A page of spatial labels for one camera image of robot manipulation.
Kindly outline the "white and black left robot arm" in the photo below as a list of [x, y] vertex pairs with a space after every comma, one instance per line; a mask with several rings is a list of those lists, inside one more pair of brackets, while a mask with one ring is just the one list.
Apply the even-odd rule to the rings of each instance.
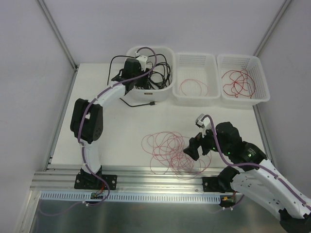
[[130, 92], [139, 79], [148, 77], [154, 68], [147, 67], [147, 60], [144, 55], [127, 58], [124, 67], [93, 100], [76, 100], [70, 130], [81, 145], [83, 164], [75, 189], [97, 189], [105, 185], [96, 142], [104, 130], [104, 109]]

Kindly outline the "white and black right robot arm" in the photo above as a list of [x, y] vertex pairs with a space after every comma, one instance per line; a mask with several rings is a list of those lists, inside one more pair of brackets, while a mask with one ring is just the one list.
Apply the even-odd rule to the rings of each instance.
[[185, 154], [197, 161], [209, 152], [218, 152], [226, 167], [216, 177], [204, 177], [203, 189], [208, 192], [238, 192], [270, 212], [288, 233], [311, 231], [311, 200], [298, 191], [277, 171], [265, 153], [256, 145], [242, 140], [230, 122], [214, 126], [208, 119], [199, 119], [201, 129], [190, 138]]

